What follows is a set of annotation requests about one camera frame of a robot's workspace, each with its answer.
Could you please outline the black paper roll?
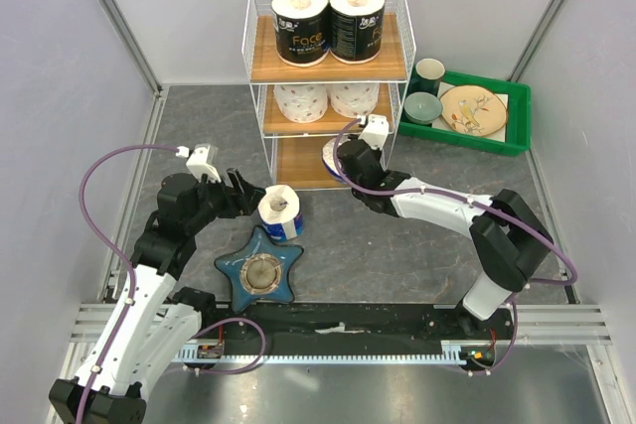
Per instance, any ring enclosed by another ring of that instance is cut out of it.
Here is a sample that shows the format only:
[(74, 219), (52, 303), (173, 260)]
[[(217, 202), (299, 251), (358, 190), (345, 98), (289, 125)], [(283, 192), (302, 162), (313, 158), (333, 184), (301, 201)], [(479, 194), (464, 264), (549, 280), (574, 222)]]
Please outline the black paper roll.
[(329, 0), (271, 0), (276, 48), (287, 64), (309, 68), (329, 52)]
[(329, 0), (331, 53), (340, 62), (373, 60), (382, 46), (386, 0)]

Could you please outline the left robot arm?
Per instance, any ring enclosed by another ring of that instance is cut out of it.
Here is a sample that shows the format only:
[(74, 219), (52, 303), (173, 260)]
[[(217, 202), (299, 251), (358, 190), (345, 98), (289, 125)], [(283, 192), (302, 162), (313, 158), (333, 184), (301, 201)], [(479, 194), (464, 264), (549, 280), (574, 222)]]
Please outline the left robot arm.
[(131, 275), (95, 347), (71, 379), (57, 379), (49, 399), (65, 423), (140, 423), (150, 394), (193, 336), (218, 326), (213, 295), (183, 289), (159, 325), (153, 322), (196, 250), (198, 232), (217, 218), (252, 215), (264, 189), (236, 169), (217, 182), (206, 175), (166, 177), (157, 209), (137, 239)]

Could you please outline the white floral paper roll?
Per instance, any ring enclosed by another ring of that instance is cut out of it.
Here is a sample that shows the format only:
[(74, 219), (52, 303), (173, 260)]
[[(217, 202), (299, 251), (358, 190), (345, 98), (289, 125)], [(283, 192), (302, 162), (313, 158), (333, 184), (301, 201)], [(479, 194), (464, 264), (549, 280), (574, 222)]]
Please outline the white floral paper roll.
[(328, 110), (327, 87), (322, 83), (277, 84), (274, 98), (283, 116), (295, 123), (311, 123)]
[(355, 118), (374, 111), (379, 101), (378, 82), (332, 83), (327, 86), (332, 108), (340, 115)]

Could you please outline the blue paper roll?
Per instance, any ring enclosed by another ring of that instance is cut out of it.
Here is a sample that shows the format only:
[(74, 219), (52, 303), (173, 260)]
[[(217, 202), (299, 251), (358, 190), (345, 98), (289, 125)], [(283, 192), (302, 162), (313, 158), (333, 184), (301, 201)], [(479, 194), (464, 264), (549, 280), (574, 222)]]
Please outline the blue paper roll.
[(300, 200), (291, 187), (267, 187), (257, 210), (262, 225), (272, 240), (283, 242), (302, 234), (304, 220)]
[(340, 184), (344, 184), (341, 176), (338, 174), (336, 168), (336, 161), (334, 159), (334, 146), (336, 143), (336, 138), (330, 139), (327, 143), (324, 144), (321, 150), (322, 163), (325, 166), (327, 172), (330, 176)]

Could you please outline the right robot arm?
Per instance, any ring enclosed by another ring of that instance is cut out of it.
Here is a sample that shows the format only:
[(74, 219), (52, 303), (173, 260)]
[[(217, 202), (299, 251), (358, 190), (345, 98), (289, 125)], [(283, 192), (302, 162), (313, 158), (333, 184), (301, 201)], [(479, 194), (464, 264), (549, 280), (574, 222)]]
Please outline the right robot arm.
[(471, 239), (482, 272), (463, 296), (455, 326), (464, 337), (480, 337), (491, 316), (530, 282), (550, 252), (546, 228), (519, 194), (470, 196), (429, 185), (407, 173), (386, 170), (380, 153), (361, 139), (337, 147), (341, 176), (352, 194), (373, 212), (423, 220)]

